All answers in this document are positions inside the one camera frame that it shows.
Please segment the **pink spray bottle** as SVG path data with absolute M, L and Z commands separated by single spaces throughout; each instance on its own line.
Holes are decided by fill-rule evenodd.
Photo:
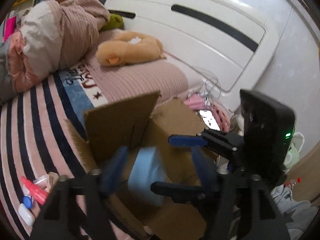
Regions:
M 21 182 L 23 185 L 28 189 L 30 195 L 40 204 L 44 205 L 47 197 L 48 192 L 41 189 L 39 186 L 33 184 L 30 180 L 25 178 L 24 176 L 21 176 Z

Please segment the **white smartphone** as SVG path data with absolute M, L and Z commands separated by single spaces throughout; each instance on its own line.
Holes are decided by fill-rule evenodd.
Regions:
M 200 110 L 199 115 L 202 118 L 203 122 L 206 124 L 206 126 L 210 129 L 214 129 L 219 131 L 220 128 L 212 114 L 209 110 Z

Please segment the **pale green plastic bag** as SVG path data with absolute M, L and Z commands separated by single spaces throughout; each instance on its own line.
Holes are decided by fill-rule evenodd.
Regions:
M 300 132 L 295 132 L 283 162 L 286 172 L 288 172 L 292 167 L 294 167 L 300 160 L 300 152 L 304 146 L 305 138 L 304 135 Z

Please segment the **light blue box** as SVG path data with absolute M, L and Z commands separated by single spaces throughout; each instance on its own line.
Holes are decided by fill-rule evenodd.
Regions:
M 162 206 L 165 197 L 153 193 L 150 186 L 156 181 L 166 182 L 166 179 L 157 147 L 140 148 L 127 182 L 133 196 L 145 204 Z

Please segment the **pink clothes pile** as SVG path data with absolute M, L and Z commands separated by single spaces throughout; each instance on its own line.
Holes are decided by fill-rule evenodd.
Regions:
M 184 104 L 193 111 L 211 111 L 217 125 L 221 131 L 228 132 L 230 129 L 230 117 L 227 112 L 217 103 L 212 102 L 207 96 L 203 97 L 200 94 L 194 93 L 187 96 Z

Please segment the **brown cardboard box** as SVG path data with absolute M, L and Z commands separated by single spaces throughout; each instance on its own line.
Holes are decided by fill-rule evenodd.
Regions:
M 191 205 L 176 204 L 144 190 L 153 181 L 199 185 L 187 147 L 168 142 L 173 134 L 196 135 L 204 130 L 200 116 L 179 99 L 161 101 L 158 91 L 121 99 L 84 113 L 85 134 L 67 120 L 76 151 L 90 171 L 108 164 L 121 146 L 129 149 L 128 159 L 115 193 L 106 201 L 114 224 L 136 239 L 199 239 L 205 221 Z

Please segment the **clear tape roll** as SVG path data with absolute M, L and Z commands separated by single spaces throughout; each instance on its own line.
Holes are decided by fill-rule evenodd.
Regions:
M 51 189 L 54 187 L 56 182 L 59 179 L 59 175 L 55 172 L 49 172 L 48 173 L 48 179 L 47 179 L 47 191 L 51 191 Z

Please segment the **small clear-cap white bottle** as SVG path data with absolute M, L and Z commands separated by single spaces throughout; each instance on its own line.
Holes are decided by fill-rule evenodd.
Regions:
M 48 182 L 49 182 L 49 175 L 45 174 L 45 175 L 42 175 L 39 178 L 35 179 L 33 181 L 33 184 L 37 185 L 39 188 L 44 190 L 47 188 Z

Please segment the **white rectangular plastic case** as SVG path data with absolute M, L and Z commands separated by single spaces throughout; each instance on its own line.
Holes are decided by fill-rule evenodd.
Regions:
M 21 203 L 18 207 L 18 214 L 28 226 L 33 226 L 35 217 L 23 203 Z

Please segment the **white bed headboard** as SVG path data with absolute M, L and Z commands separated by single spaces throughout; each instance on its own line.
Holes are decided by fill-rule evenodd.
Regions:
M 212 95 L 227 109 L 252 89 L 279 43 L 275 24 L 239 0 L 106 0 L 127 30 L 158 38 L 164 50 L 217 79 Z

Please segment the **tan plush toy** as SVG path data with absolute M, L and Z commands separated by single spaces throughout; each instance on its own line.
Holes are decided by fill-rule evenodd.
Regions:
M 95 53 L 102 66 L 115 67 L 166 59 L 162 43 L 155 37 L 134 31 L 118 32 L 99 44 Z

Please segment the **green plush toy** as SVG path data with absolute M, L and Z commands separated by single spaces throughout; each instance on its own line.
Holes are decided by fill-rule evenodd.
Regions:
M 113 29 L 124 29 L 124 20 L 118 14 L 111 14 L 110 20 L 103 25 L 100 31 L 109 31 Z

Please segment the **rolled pink grey quilt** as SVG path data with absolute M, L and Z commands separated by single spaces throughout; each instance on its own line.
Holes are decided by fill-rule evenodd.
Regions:
M 77 64 L 110 17 L 99 0 L 46 0 L 32 7 L 1 43 L 1 103 Z

